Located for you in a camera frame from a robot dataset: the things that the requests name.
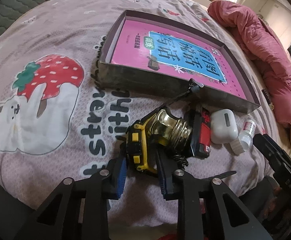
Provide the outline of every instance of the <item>bed cover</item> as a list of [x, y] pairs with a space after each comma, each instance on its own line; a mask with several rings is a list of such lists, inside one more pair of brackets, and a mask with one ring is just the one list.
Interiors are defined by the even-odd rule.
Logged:
[[[10, 194], [37, 208], [63, 178], [89, 177], [118, 151], [117, 138], [123, 133], [116, 127], [126, 127], [165, 101], [132, 91], [103, 90], [95, 84], [100, 46], [126, 9], [180, 21], [225, 43], [259, 97], [261, 107], [250, 114], [257, 123], [256, 132], [268, 133], [291, 155], [287, 134], [262, 95], [261, 76], [206, 8], [191, 0], [50, 0], [24, 14], [0, 36], [0, 184]], [[52, 71], [42, 82], [40, 77], [49, 67]], [[66, 77], [61, 75], [61, 83], [56, 69], [70, 70], [63, 72]], [[32, 81], [25, 86], [29, 78]], [[45, 110], [33, 117], [32, 107], [38, 109], [40, 99], [46, 99]], [[185, 105], [174, 104], [172, 113], [180, 116]], [[235, 113], [235, 117], [242, 127], [248, 116]], [[209, 158], [190, 158], [189, 163], [186, 170], [197, 178], [236, 170], [225, 182], [237, 195], [272, 172], [256, 149], [235, 156], [227, 144], [212, 145]], [[108, 218], [112, 224], [127, 226], [174, 224], [176, 207], [176, 201], [163, 200], [156, 179], [129, 171], [122, 198], [111, 202]], [[167, 229], [157, 230], [150, 238], [163, 231]]]

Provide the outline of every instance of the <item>metal screw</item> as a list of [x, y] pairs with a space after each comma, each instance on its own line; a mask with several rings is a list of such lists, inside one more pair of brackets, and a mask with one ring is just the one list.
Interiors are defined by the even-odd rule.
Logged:
[[101, 170], [101, 171], [100, 171], [100, 175], [101, 175], [101, 176], [109, 175], [109, 173], [110, 173], [110, 171], [108, 171], [108, 170]]
[[63, 180], [63, 184], [65, 184], [65, 185], [70, 185], [71, 183], [72, 183], [72, 178], [65, 178]]
[[183, 170], [175, 170], [174, 174], [177, 176], [183, 176], [184, 175], [184, 171]]
[[222, 180], [220, 180], [219, 178], [213, 178], [212, 182], [216, 185], [220, 185], [222, 183]]

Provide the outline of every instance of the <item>pink bedsheet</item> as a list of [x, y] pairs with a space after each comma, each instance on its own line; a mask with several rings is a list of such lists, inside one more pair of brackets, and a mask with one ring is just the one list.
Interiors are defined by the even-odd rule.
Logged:
[[210, 4], [208, 13], [229, 28], [241, 49], [253, 60], [271, 96], [277, 122], [291, 128], [291, 62], [279, 38], [246, 6], [217, 0]]

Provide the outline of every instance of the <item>book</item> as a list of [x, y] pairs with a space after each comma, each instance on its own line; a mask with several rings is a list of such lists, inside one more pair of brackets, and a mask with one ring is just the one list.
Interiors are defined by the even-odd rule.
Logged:
[[229, 63], [218, 49], [167, 28], [126, 20], [111, 63], [189, 80], [246, 99]]

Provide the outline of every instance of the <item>white bottle label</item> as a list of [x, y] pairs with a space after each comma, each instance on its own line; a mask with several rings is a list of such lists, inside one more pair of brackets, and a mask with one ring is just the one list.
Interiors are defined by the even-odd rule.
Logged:
[[255, 123], [251, 123], [251, 122], [246, 122], [244, 124], [243, 130], [246, 130], [246, 132], [248, 132], [249, 134], [253, 135], [255, 132]]

